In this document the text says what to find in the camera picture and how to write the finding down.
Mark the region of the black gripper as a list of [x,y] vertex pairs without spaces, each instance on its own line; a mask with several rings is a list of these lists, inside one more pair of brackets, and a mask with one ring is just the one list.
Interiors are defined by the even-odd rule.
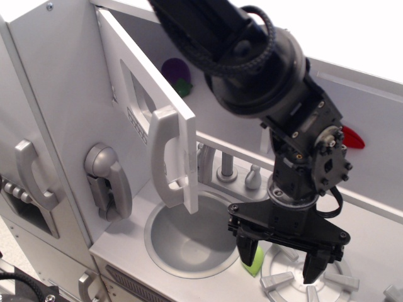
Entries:
[[228,229],[236,237],[242,262],[252,266],[259,241],[267,241],[306,253],[304,284],[312,284],[329,262],[340,261],[349,244],[347,231],[319,216],[315,209],[292,211],[270,199],[233,203],[228,207]]

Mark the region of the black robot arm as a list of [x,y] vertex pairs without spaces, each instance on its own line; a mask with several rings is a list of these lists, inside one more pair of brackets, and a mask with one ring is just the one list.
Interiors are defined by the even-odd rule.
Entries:
[[229,206],[229,230],[245,265],[261,240],[305,252],[304,283],[343,257],[349,234],[319,211],[327,192],[343,203],[337,186],[348,180],[341,113],[310,76],[296,39],[255,6],[228,1],[152,1],[178,50],[205,75],[219,104],[257,118],[270,129],[275,167],[268,199]]

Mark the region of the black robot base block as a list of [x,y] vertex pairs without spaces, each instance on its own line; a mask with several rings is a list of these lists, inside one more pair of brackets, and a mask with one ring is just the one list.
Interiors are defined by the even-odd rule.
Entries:
[[46,286],[23,271],[1,269],[1,301],[63,301],[59,289]]

